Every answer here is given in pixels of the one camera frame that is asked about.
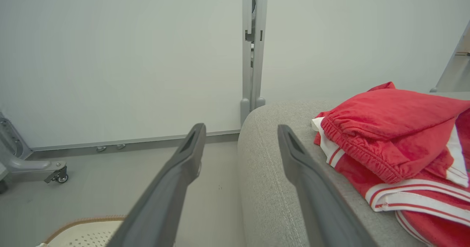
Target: floor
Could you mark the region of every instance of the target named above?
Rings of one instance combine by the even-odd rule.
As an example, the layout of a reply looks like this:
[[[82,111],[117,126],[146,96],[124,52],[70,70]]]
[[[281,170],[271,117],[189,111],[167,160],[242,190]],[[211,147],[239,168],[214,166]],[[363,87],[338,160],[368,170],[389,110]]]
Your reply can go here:
[[[187,190],[176,247],[246,245],[236,145],[206,144],[201,174]],[[127,214],[176,147],[84,149],[37,156],[67,161],[65,184],[46,184],[44,174],[12,177],[0,195],[0,246],[33,247],[76,219]]]

